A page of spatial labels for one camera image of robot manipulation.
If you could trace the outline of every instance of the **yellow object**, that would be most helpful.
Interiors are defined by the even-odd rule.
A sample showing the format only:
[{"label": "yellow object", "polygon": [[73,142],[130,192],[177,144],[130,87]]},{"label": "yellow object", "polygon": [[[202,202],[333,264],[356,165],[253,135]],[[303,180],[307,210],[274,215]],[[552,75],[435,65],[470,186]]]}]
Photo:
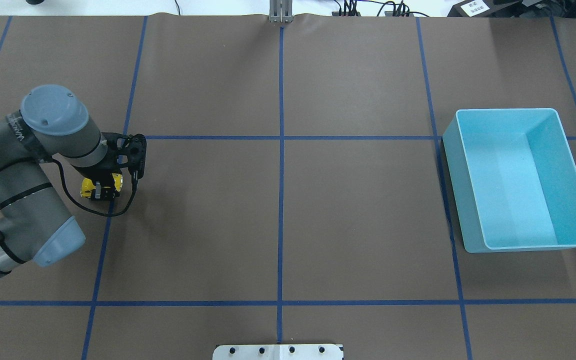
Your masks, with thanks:
[{"label": "yellow object", "polygon": [[[118,193],[122,191],[122,187],[124,186],[124,177],[121,173],[112,173],[112,178],[114,179],[114,189]],[[81,182],[81,191],[79,192],[82,198],[90,199],[92,197],[92,191],[95,189],[95,184],[92,183],[87,177],[84,177],[83,181]]]}]

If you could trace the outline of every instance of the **light blue joint cap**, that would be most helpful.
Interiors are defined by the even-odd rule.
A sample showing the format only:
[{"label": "light blue joint cap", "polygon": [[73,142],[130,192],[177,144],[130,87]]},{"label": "light blue joint cap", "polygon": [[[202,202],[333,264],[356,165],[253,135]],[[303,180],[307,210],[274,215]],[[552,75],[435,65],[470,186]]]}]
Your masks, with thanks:
[{"label": "light blue joint cap", "polygon": [[70,135],[89,120],[86,106],[61,85],[41,85],[21,100],[21,116],[33,130],[53,136]]},{"label": "light blue joint cap", "polygon": [[75,216],[71,216],[43,244],[32,260],[40,267],[55,264],[81,248],[85,240],[86,235],[75,220]]}]

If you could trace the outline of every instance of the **gray table surface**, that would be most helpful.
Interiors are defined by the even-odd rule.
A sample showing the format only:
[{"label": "gray table surface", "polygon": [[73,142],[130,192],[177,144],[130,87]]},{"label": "gray table surface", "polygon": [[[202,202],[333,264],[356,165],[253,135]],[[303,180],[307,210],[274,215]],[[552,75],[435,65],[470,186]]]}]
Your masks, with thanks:
[{"label": "gray table surface", "polygon": [[41,84],[145,134],[146,176],[0,280],[0,359],[576,359],[576,249],[467,253],[441,145],[457,109],[548,107],[576,162],[576,20],[0,17],[0,121]]}]

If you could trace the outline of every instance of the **white label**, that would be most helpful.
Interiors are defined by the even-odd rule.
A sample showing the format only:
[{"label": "white label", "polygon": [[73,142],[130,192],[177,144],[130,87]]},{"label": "white label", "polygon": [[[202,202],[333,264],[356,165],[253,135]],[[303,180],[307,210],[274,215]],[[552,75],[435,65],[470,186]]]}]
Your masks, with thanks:
[{"label": "white label", "polygon": [[486,5],[486,2],[484,2],[484,0],[471,1],[467,4],[461,5],[461,8],[463,9],[463,11],[466,12],[466,14],[468,14],[468,16],[475,16],[477,14],[481,14],[487,10],[490,10],[490,7]]}]

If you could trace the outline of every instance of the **white mounting plate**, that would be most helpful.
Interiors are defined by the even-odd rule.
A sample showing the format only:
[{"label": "white mounting plate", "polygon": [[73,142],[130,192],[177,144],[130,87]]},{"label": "white mounting plate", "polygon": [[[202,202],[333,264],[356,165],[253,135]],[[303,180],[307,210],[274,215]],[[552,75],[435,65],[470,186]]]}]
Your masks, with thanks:
[{"label": "white mounting plate", "polygon": [[337,344],[221,345],[212,360],[343,360],[343,349]]}]

